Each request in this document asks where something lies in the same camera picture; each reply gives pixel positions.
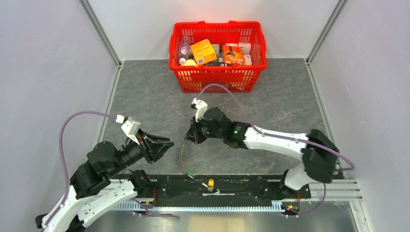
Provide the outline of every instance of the orange box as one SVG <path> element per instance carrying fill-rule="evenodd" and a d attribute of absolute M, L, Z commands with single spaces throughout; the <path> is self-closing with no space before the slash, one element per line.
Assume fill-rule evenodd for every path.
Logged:
<path fill-rule="evenodd" d="M 240 47 L 224 45 L 223 57 L 225 64 L 245 64 L 245 58 Z"/>
<path fill-rule="evenodd" d="M 203 65 L 217 59 L 215 50 L 208 39 L 199 41 L 196 44 L 191 45 L 190 47 L 193 53 L 193 57 L 195 57 L 196 63 L 198 65 Z"/>

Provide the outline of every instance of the plastic bottle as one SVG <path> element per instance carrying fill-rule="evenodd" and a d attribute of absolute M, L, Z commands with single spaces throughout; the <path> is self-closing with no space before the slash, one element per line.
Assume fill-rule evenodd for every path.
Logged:
<path fill-rule="evenodd" d="M 192 51 L 190 50 L 190 38 L 184 36 L 182 38 L 182 44 L 179 48 L 178 60 L 180 65 L 184 65 L 188 59 L 190 59 Z"/>

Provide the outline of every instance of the white wall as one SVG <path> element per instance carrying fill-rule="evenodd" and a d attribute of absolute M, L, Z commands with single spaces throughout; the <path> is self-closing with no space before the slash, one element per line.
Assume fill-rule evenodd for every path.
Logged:
<path fill-rule="evenodd" d="M 259 21 L 268 58 L 305 58 L 337 0 L 89 0 L 122 60 L 168 59 L 177 22 Z"/>
<path fill-rule="evenodd" d="M 351 0 L 313 61 L 375 231 L 408 231 L 410 1 Z"/>
<path fill-rule="evenodd" d="M 77 111 L 104 110 L 115 66 L 77 0 L 1 1 L 0 31 L 0 225 L 33 232 L 64 193 L 60 127 Z M 70 176 L 100 124 L 79 116 L 68 125 Z"/>

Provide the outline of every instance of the robotic arm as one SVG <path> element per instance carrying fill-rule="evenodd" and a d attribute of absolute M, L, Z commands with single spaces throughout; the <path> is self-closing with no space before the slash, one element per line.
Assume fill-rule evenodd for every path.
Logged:
<path fill-rule="evenodd" d="M 282 191 L 294 192 L 310 182 L 330 183 L 332 181 L 337 156 L 297 141 L 298 139 L 313 141 L 338 152 L 336 146 L 321 131 L 311 130 L 310 134 L 290 134 L 256 127 L 264 134 L 295 138 L 294 141 L 284 140 L 260 134 L 249 123 L 232 122 L 219 108 L 208 109 L 207 104 L 202 100 L 195 98 L 191 108 L 196 109 L 196 113 L 190 120 L 186 139 L 195 144 L 203 143 L 207 138 L 218 138 L 232 148 L 268 150 L 302 161 L 303 163 L 285 172 Z"/>
<path fill-rule="evenodd" d="M 122 201 L 149 194 L 151 182 L 142 170 L 134 171 L 115 188 L 110 185 L 109 178 L 142 158 L 148 163 L 156 162 L 174 143 L 169 138 L 145 133 L 139 129 L 141 123 L 131 117 L 117 116 L 116 121 L 122 124 L 128 137 L 122 150 L 106 141 L 95 145 L 87 154 L 87 162 L 70 178 L 67 198 L 61 198 L 49 214 L 37 216 L 37 228 L 43 228 L 44 232 L 82 232 Z"/>

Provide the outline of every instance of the red basket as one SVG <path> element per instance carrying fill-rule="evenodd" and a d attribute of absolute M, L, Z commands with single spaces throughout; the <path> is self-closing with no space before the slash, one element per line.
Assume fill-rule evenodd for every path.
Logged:
<path fill-rule="evenodd" d="M 249 42 L 252 65 L 228 67 L 180 66 L 178 51 L 183 36 L 189 36 L 192 44 L 209 39 L 212 44 Z M 266 45 L 258 22 L 229 23 L 176 23 L 169 44 L 169 68 L 175 73 L 183 92 L 200 92 L 211 83 L 227 87 L 231 92 L 250 92 L 261 71 L 266 69 Z M 206 92 L 223 92 L 219 87 L 210 87 Z"/>

